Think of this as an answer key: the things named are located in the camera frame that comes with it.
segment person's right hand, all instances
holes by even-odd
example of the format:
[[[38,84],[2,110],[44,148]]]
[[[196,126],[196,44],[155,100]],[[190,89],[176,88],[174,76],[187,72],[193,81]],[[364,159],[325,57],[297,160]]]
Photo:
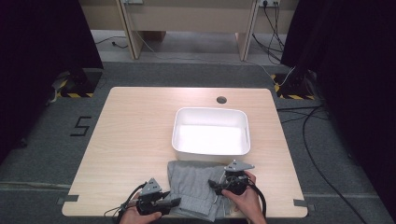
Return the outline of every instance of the person's right hand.
[[[256,183],[256,176],[248,171],[245,171],[251,182]],[[247,186],[245,192],[241,195],[236,195],[227,189],[223,189],[221,193],[231,199],[236,204],[236,209],[241,210],[245,216],[254,224],[266,224],[264,215],[262,214],[262,207],[260,206],[259,196],[256,191]]]

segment human hand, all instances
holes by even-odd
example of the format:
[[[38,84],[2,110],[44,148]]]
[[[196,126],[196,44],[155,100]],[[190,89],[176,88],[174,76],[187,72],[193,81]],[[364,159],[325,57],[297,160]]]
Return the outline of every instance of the human hand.
[[[251,182],[256,183],[256,176],[245,171]],[[236,204],[236,211],[241,210],[245,216],[250,219],[254,224],[266,224],[262,208],[260,206],[259,196],[256,191],[250,186],[247,186],[245,192],[241,195],[236,195],[227,189],[223,189],[221,193],[231,199]]]
[[[137,199],[138,197],[139,193],[136,193],[134,199]],[[133,204],[127,207],[128,208],[124,212],[120,224],[149,224],[150,222],[155,221],[162,216],[161,212],[141,216],[137,211],[136,206],[134,206]]]

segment stand base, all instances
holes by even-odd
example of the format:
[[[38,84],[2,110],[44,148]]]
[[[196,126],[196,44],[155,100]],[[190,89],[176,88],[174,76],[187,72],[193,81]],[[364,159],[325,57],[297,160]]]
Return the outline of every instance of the stand base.
[[[287,74],[275,74],[272,75],[274,82],[278,85],[283,83]],[[302,80],[300,85],[291,86],[288,82],[285,82],[282,86],[275,85],[276,95],[283,99],[294,99],[294,100],[314,100],[314,94],[306,82],[306,78]]]
[[[87,81],[84,84],[76,85],[69,77],[61,85],[61,91],[58,92],[58,97],[92,97],[96,89],[96,85],[102,76],[102,72],[85,72]]]

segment gray gripper part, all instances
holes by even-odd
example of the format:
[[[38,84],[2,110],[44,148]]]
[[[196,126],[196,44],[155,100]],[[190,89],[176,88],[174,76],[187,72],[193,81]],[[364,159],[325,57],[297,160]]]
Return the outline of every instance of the gray gripper part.
[[[160,192],[161,190],[162,189],[160,185],[157,183],[157,181],[154,178],[151,178],[146,184],[146,186],[142,188],[142,191],[140,191],[140,195],[144,196],[144,195]]]
[[[253,169],[254,165],[244,163],[242,161],[236,161],[233,160],[230,164],[224,167],[225,171],[229,172],[238,172],[238,171],[244,171],[248,169]]]

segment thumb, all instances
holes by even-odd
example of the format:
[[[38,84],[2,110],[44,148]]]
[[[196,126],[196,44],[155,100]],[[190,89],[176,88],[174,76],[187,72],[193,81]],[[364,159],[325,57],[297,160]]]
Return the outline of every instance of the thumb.
[[[227,197],[227,198],[233,200],[233,202],[235,202],[237,196],[236,196],[235,194],[233,194],[232,192],[230,192],[229,190],[223,189],[223,190],[221,191],[221,193],[222,193],[222,195],[224,195],[225,197]]]
[[[155,221],[159,219],[163,214],[161,212],[156,212],[150,215],[142,216],[142,218],[145,220],[145,223],[150,223],[152,221]]]

